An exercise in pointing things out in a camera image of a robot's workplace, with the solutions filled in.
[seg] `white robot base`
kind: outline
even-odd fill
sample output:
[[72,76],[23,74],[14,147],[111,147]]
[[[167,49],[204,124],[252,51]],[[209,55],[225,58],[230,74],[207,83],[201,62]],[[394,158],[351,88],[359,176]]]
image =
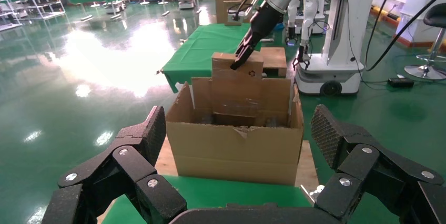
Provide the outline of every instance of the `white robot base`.
[[304,63],[298,64],[295,78],[299,91],[311,95],[356,94],[361,83],[357,66],[331,67],[322,60],[321,54],[312,55],[307,70]]

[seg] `black stool seat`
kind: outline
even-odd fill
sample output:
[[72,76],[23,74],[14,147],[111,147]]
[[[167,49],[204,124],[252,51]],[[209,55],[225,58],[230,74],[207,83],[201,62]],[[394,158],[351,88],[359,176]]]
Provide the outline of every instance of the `black stool seat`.
[[446,3],[435,5],[428,10],[423,22],[432,27],[446,28]]

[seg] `cardboard box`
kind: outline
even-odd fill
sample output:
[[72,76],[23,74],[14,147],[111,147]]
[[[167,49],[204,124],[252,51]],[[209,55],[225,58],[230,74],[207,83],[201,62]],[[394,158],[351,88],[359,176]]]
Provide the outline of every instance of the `cardboard box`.
[[[217,23],[224,23],[226,26],[240,25],[240,23],[228,22],[228,9],[234,5],[240,5],[243,0],[215,0],[215,13],[217,14]],[[244,23],[249,23],[252,15],[248,15],[244,19]]]
[[257,79],[250,83],[260,93],[254,116],[218,114],[215,91],[228,88],[219,81],[193,78],[193,101],[185,83],[167,114],[178,174],[294,185],[303,136],[297,88],[289,79]]

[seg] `chrome stool base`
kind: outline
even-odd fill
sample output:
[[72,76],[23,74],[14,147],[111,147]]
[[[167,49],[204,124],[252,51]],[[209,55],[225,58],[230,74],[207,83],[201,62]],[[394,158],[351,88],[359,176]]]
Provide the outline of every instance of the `chrome stool base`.
[[446,72],[434,66],[428,65],[408,65],[404,70],[417,78],[440,80],[446,79]]

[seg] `screw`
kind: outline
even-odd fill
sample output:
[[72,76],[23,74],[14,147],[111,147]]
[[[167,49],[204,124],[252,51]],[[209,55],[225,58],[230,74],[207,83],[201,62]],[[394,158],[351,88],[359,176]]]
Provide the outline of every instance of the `screw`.
[[351,182],[347,178],[341,178],[341,179],[339,179],[339,182],[343,186],[350,186],[351,185]]
[[122,150],[119,151],[119,154],[120,155],[125,155],[125,154],[127,154],[127,152],[128,152],[127,149],[122,149]]
[[76,173],[71,173],[70,175],[65,177],[65,180],[67,181],[73,181],[77,177]]
[[432,178],[435,177],[432,173],[430,173],[430,172],[428,172],[428,171],[425,171],[425,170],[422,171],[421,174],[422,174],[423,176],[427,177],[427,178],[430,178],[430,179],[432,179]]
[[151,179],[151,180],[149,180],[149,182],[147,182],[147,186],[150,188],[157,186],[157,184],[158,184],[158,180],[156,180],[156,179]]
[[372,150],[369,148],[362,148],[362,151],[364,151],[365,153],[368,153],[368,154],[372,153]]

